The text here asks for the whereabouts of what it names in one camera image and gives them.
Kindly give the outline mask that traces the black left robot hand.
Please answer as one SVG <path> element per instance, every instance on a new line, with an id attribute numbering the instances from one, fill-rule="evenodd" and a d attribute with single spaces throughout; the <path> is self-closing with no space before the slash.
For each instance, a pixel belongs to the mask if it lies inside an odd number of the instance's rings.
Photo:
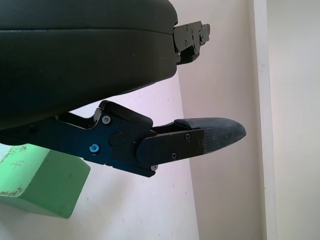
<path id="1" fill-rule="evenodd" d="M 109 101 L 173 77 L 209 35 L 209 24 L 179 25 L 168 0 L 1 1 L 0 142 L 152 177 L 240 141 L 246 130 L 231 119 L 154 126 Z"/>

